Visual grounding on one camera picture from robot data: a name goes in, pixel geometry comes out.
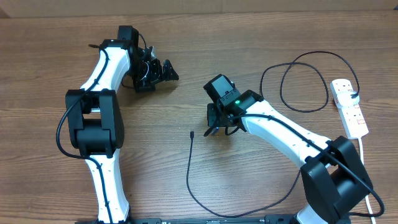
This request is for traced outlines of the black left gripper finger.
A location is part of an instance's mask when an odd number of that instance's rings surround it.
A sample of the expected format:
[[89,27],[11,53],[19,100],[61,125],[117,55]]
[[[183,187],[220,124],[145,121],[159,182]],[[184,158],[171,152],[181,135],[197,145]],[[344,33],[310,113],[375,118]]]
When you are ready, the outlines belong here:
[[162,72],[163,81],[179,80],[179,76],[178,76],[177,72],[174,70],[169,59],[167,59],[163,62],[162,70],[163,70],[163,72]]
[[148,92],[148,91],[154,91],[155,86],[154,85],[134,85],[134,89],[136,93],[143,93],[143,92]]

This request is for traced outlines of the Samsung Galaxy smartphone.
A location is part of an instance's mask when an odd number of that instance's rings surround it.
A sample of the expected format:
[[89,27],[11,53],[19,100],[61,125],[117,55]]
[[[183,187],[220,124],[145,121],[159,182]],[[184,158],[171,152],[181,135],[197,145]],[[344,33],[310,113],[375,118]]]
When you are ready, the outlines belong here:
[[219,127],[214,127],[214,128],[211,130],[211,133],[210,133],[210,134],[211,134],[212,136],[214,136],[214,135],[219,131],[219,129],[220,129]]

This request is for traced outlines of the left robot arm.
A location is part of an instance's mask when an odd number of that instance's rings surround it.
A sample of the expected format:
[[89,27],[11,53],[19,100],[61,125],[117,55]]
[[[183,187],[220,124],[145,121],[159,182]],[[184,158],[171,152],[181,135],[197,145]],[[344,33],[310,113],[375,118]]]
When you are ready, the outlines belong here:
[[155,56],[154,47],[139,47],[142,39],[133,26],[119,26],[116,39],[97,46],[99,60],[89,79],[65,95],[60,122],[68,123],[71,144],[80,152],[76,158],[90,169],[98,200],[95,223],[132,223],[119,165],[124,123],[117,91],[124,78],[132,78],[131,88],[137,93],[179,79],[169,60],[161,62]]

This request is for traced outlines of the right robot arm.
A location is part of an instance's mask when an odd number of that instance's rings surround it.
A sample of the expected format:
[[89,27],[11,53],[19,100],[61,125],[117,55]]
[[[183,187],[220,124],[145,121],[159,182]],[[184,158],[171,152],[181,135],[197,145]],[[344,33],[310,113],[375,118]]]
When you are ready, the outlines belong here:
[[219,74],[204,85],[211,98],[208,125],[235,126],[265,140],[299,169],[308,204],[290,223],[349,223],[352,209],[373,185],[354,144],[315,134],[277,112],[252,90],[240,93]]

